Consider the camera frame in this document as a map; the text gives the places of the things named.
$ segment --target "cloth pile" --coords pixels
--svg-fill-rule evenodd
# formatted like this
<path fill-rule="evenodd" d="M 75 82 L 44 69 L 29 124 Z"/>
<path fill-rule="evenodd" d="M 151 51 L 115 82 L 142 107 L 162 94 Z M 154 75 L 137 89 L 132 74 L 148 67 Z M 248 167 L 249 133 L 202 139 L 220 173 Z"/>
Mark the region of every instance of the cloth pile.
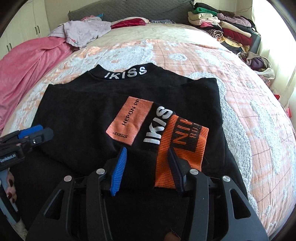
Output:
<path fill-rule="evenodd" d="M 21 43 L 0 60 L 0 133 L 25 94 L 72 53 L 65 38 L 44 37 Z"/>
<path fill-rule="evenodd" d="M 68 21 L 55 28 L 48 36 L 66 38 L 66 42 L 79 49 L 111 30 L 111 22 L 90 16 L 80 21 Z"/>
<path fill-rule="evenodd" d="M 233 12 L 217 10 L 205 3 L 196 3 L 188 12 L 188 21 L 214 38 L 235 54 L 248 52 L 253 43 L 254 23 Z"/>
<path fill-rule="evenodd" d="M 271 62 L 267 58 L 252 52 L 240 52 L 237 55 L 270 87 L 270 81 L 275 78 L 275 74 Z"/>

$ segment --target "red cloth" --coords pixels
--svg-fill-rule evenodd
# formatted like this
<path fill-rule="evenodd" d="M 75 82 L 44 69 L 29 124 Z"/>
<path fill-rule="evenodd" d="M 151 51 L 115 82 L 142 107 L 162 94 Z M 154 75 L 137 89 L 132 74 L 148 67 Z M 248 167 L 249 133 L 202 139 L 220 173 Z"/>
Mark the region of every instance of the red cloth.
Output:
<path fill-rule="evenodd" d="M 121 22 L 116 23 L 114 25 L 111 25 L 111 29 L 138 26 L 138 25 L 146 25 L 146 23 L 143 19 L 133 18 L 133 19 L 124 20 L 124 21 L 121 21 Z"/>
<path fill-rule="evenodd" d="M 279 95 L 274 95 L 274 97 L 279 100 L 280 96 Z"/>
<path fill-rule="evenodd" d="M 242 35 L 240 33 L 234 32 L 230 29 L 224 28 L 224 36 L 225 37 L 230 37 L 231 39 L 233 39 L 234 41 L 241 43 L 242 45 L 252 45 L 253 44 L 253 39 L 252 38 L 248 38 L 245 35 Z"/>
<path fill-rule="evenodd" d="M 288 109 L 287 109 L 287 115 L 289 116 L 289 118 L 291 118 L 292 117 L 292 113 L 291 113 L 291 110 L 290 110 L 290 108 L 288 107 Z"/>

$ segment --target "gray headboard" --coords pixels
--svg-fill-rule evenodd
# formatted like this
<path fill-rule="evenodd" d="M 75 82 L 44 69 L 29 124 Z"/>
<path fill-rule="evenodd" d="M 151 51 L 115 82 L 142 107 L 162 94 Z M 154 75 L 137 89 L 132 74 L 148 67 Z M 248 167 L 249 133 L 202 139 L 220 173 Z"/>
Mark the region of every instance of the gray headboard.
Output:
<path fill-rule="evenodd" d="M 170 19 L 188 23 L 190 0 L 100 0 L 68 13 L 69 20 L 104 14 L 103 20 L 113 22 L 127 17 L 144 17 L 149 20 Z"/>

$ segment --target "bedspread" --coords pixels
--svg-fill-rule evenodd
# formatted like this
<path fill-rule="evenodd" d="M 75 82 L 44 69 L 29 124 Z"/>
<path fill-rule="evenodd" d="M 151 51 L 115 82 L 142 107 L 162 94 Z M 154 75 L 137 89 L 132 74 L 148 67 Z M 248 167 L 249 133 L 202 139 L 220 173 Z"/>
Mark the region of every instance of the bedspread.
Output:
<path fill-rule="evenodd" d="M 119 72 L 152 62 L 195 80 L 214 77 L 229 149 L 240 168 L 249 202 L 271 235 L 296 202 L 295 131 L 260 77 L 215 40 L 208 43 L 210 46 L 147 39 L 90 46 L 73 53 L 31 89 L 2 135 L 31 126 L 48 84 L 68 83 L 97 64 Z"/>

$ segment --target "pink blanket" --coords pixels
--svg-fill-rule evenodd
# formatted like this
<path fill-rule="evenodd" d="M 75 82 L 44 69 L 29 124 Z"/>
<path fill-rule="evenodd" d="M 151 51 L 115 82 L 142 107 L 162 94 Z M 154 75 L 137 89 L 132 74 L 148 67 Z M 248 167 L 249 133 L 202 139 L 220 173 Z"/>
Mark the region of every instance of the pink blanket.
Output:
<path fill-rule="evenodd" d="M 23 96 L 73 47 L 66 39 L 31 39 L 13 48 L 0 60 L 0 133 Z"/>

